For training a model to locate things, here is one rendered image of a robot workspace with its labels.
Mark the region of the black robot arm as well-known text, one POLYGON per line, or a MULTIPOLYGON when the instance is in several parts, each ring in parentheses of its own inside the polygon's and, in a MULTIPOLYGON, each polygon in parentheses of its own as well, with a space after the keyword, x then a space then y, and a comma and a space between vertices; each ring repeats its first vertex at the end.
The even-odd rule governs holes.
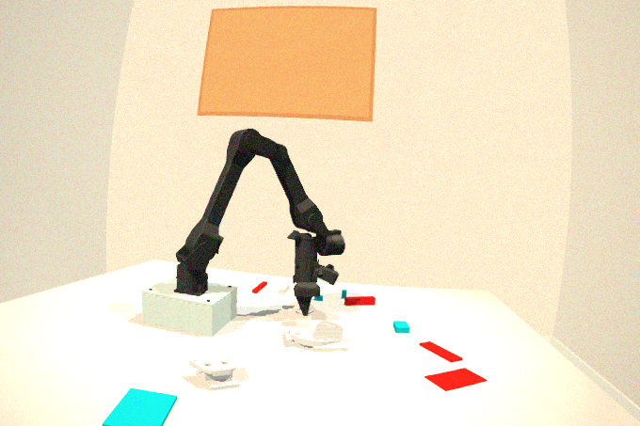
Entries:
POLYGON ((174 292, 187 295, 203 295, 208 291, 209 261, 218 254, 224 237, 219 235, 219 225, 227 210, 232 194, 245 166, 255 155, 268 158, 288 198, 289 213, 298 229, 287 239, 295 240, 295 258, 313 259, 320 256, 342 255, 346 243, 342 231, 328 230, 316 204, 307 196, 297 176, 287 148, 270 138, 260 135, 254 128, 246 128, 232 134, 227 147, 226 164, 222 169, 201 220, 189 232, 185 244, 176 252, 177 288, 174 292))

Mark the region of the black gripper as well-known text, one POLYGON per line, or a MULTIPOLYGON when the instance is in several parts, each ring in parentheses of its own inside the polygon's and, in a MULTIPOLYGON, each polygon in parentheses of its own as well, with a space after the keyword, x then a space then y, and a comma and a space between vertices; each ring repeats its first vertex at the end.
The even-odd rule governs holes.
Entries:
POLYGON ((301 259, 295 258, 295 274, 293 275, 294 295, 304 316, 309 314, 309 306, 314 296, 320 296, 321 289, 312 280, 314 267, 318 266, 317 258, 301 259))

